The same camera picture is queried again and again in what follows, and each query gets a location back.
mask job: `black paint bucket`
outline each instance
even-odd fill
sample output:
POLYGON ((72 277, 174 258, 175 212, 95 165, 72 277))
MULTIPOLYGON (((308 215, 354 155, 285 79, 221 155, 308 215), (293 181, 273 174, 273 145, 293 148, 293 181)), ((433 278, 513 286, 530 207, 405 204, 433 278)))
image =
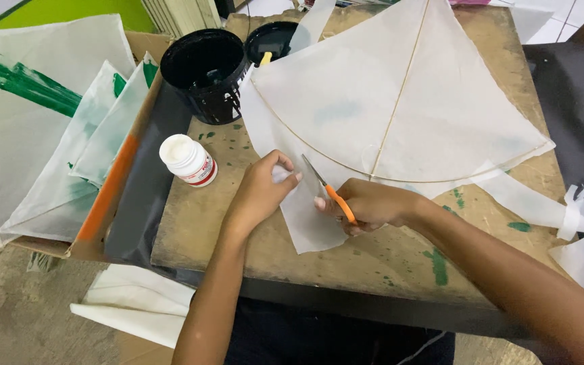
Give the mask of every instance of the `black paint bucket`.
POLYGON ((202 29, 166 50, 162 77, 203 123, 223 125, 241 118, 238 86, 247 72, 247 55, 235 34, 202 29))
POLYGON ((258 67, 265 52, 272 53, 272 61, 287 56, 297 25, 293 21, 274 21, 256 28, 245 41, 247 59, 258 67))

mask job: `paint can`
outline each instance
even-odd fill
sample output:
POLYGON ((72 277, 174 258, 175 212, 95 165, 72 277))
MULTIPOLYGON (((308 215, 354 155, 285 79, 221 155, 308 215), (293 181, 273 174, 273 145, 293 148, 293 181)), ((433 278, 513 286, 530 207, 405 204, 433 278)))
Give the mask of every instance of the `paint can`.
POLYGON ((223 125, 242 117, 238 87, 247 72, 247 55, 235 34, 202 29, 183 36, 166 50, 161 72, 203 123, 223 125))
POLYGON ((273 21, 256 28, 245 41, 247 59, 258 67, 265 52, 272 53, 271 61, 287 56, 297 26, 294 21, 273 21))
POLYGON ((217 164, 201 144, 187 135, 172 135, 159 147, 159 157, 168 171, 194 188, 209 185, 217 175, 217 164))

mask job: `person's left hand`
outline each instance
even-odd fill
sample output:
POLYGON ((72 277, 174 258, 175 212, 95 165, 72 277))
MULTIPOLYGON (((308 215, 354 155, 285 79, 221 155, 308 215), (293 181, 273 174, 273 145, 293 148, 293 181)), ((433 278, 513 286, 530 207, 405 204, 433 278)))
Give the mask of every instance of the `person's left hand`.
POLYGON ((224 216, 223 228, 232 234, 247 237, 256 226, 272 215, 286 195, 301 180, 301 172, 288 176, 279 184, 272 180, 274 165, 280 164, 292 172, 292 161, 275 149, 245 170, 240 187, 224 216))

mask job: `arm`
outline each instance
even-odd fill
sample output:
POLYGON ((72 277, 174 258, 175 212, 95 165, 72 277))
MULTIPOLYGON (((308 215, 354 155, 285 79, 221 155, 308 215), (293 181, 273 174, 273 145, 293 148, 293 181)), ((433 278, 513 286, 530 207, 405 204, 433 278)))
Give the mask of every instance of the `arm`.
POLYGON ((245 171, 175 345, 173 365, 224 362, 243 279, 247 237, 301 179, 298 173, 274 184, 271 174, 275 164, 288 171, 294 169, 287 156, 274 150, 245 171))
MULTIPOLYGON (((584 364, 584 289, 529 255, 475 228, 423 196, 358 179, 342 196, 360 227, 342 220, 356 235, 389 223, 407 225, 431 241, 497 307, 520 319, 536 335, 584 364)), ((334 201, 315 198, 326 214, 343 216, 334 201)))

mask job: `dark clothing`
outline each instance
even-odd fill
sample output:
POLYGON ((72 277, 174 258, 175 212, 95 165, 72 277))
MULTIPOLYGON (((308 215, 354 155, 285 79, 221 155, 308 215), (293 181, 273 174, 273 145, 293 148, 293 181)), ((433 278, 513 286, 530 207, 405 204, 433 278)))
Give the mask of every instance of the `dark clothing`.
POLYGON ((454 337, 240 297, 224 363, 451 365, 454 337))

